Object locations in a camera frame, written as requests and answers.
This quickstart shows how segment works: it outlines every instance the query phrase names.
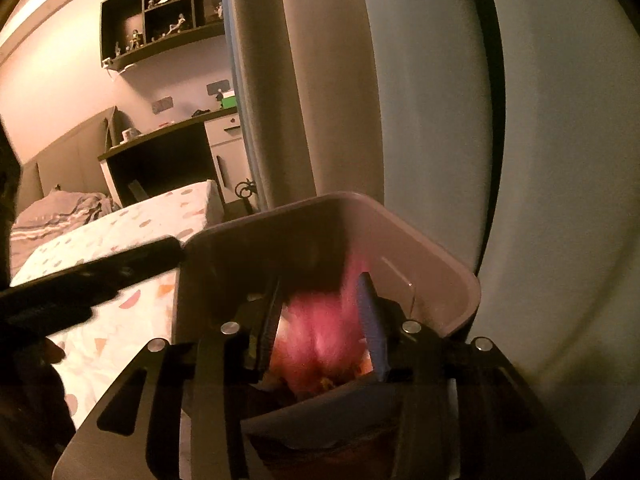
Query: upholstered headboard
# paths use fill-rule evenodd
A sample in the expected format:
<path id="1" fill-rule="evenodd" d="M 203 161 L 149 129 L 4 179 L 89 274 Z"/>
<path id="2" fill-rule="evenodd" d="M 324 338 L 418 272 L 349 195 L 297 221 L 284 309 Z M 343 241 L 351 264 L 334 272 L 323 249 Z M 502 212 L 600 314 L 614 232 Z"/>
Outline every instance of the upholstered headboard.
<path id="1" fill-rule="evenodd" d="M 111 145 L 111 132 L 121 132 L 120 112 L 114 106 L 78 124 L 22 166 L 16 214 L 60 186 L 64 191 L 108 194 L 98 162 Z"/>

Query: silver screw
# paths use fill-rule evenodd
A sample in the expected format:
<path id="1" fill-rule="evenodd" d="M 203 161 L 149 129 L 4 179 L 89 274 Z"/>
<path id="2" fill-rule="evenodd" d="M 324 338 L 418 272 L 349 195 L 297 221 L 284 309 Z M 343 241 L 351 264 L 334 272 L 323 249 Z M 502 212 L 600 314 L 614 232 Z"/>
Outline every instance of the silver screw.
<path id="1" fill-rule="evenodd" d="M 156 339 L 152 339 L 151 341 L 149 341 L 146 344 L 146 348 L 150 352 L 159 352 L 164 348 L 165 345 L 166 345 L 166 341 L 158 337 Z"/>
<path id="2" fill-rule="evenodd" d="M 223 326 L 220 327 L 220 332 L 225 335 L 232 335 L 240 330 L 240 324 L 235 321 L 227 321 Z"/>
<path id="3" fill-rule="evenodd" d="M 420 330 L 422 330 L 422 327 L 417 321 L 409 319 L 402 323 L 402 330 L 404 330 L 408 334 L 417 334 L 418 332 L 420 332 Z"/>
<path id="4" fill-rule="evenodd" d="M 476 348 L 482 352 L 488 352 L 493 347 L 494 343 L 486 337 L 479 337 L 476 339 Z"/>

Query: wall shelf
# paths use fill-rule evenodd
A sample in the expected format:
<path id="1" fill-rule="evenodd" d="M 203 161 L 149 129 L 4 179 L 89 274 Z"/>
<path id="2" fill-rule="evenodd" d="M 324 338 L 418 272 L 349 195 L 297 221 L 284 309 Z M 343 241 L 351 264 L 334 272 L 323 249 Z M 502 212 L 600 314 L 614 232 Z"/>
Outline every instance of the wall shelf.
<path id="1" fill-rule="evenodd" d="M 149 1 L 105 0 L 102 3 L 100 63 L 110 58 L 110 70 L 120 71 L 147 57 L 225 33 L 224 21 L 216 16 L 212 18 L 212 0 L 169 0 L 147 9 Z M 182 31 L 169 34 L 170 26 L 178 22 L 180 14 L 186 20 Z M 127 52 L 134 30 L 142 35 L 143 44 Z M 116 43 L 120 47 L 119 56 L 116 56 Z"/>

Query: drawer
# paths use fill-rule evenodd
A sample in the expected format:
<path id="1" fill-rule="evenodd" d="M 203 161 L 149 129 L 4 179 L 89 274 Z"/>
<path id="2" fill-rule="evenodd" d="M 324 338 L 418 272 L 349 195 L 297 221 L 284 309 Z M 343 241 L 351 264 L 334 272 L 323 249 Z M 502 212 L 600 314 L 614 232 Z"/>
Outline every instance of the drawer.
<path id="1" fill-rule="evenodd" d="M 252 180 L 244 140 L 236 139 L 233 142 L 211 146 L 211 155 L 225 203 L 239 200 L 236 186 L 247 179 Z"/>
<path id="2" fill-rule="evenodd" d="M 227 115 L 211 121 L 206 121 L 204 123 L 204 128 L 207 131 L 207 139 L 209 139 L 210 146 L 242 138 L 240 116 L 238 114 Z"/>

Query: patterned bedsheet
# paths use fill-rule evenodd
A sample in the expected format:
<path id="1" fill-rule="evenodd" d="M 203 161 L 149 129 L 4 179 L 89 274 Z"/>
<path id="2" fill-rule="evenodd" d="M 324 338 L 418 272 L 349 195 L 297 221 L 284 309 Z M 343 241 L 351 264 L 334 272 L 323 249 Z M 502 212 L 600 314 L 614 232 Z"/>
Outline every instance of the patterned bedsheet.
<path id="1" fill-rule="evenodd" d="M 167 235 L 186 242 L 222 221 L 212 181 L 165 193 L 121 209 L 40 246 L 12 285 Z M 140 349 L 155 337 L 170 340 L 177 271 L 123 290 L 94 308 L 89 322 L 50 337 L 66 358 L 55 365 L 76 428 Z"/>

